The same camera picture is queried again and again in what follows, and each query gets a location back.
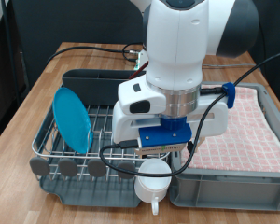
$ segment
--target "dish rack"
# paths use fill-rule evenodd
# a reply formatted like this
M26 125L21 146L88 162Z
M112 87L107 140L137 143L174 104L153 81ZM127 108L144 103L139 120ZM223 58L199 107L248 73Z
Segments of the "dish rack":
M47 193L60 197L62 203L71 205L109 206L109 207L136 207L140 200L134 193L132 179L120 178L117 171L106 167L103 177L93 177L88 171L89 160L100 160L99 150L103 146L112 144L112 114L113 106L86 106L91 119L93 141L91 149L86 154L75 152L66 145L56 126L52 107L49 109L33 143L32 149L37 156L36 170L40 174L49 168L47 175L36 175L40 187ZM121 150L113 148L106 152L105 157L117 165L121 161L132 162L135 170L141 163L150 158L160 158L168 161L170 153L147 155L141 158L133 149ZM77 175L64 176L60 171L59 161L71 159L77 166Z

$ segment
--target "gray storage bin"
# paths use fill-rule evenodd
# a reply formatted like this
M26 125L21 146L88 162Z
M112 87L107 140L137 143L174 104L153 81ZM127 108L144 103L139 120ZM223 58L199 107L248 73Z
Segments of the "gray storage bin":
M280 140L280 113L265 88L249 83L239 86L258 91L259 105L265 108L265 118ZM173 153L171 159L173 171L179 170L180 154ZM280 173L188 168L173 178L169 192L176 206L280 211Z

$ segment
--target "blue clip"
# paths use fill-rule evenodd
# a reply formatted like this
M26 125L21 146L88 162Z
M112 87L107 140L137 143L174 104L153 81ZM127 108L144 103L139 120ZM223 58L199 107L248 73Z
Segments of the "blue clip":
M227 101L227 107L228 109L232 109L234 106L234 101L235 101L235 86L233 85L233 83L228 82L225 83L222 86L224 92L227 93L228 96L228 101Z

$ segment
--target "dark background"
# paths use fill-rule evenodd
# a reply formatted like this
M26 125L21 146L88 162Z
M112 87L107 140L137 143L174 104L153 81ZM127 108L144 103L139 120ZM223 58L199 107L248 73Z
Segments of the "dark background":
M262 28L256 45L249 51L255 63L280 52L280 0L253 0ZM280 58L266 63L261 72L280 101Z

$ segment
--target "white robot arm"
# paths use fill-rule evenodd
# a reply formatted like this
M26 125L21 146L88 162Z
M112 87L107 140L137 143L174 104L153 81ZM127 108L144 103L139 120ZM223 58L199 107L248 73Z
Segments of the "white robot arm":
M236 57L252 47L258 13L252 0L152 0L148 10L149 66L144 76L119 86L113 141L138 139L147 153L180 150L216 99L200 96L205 55ZM201 136L226 131L226 102L212 108Z

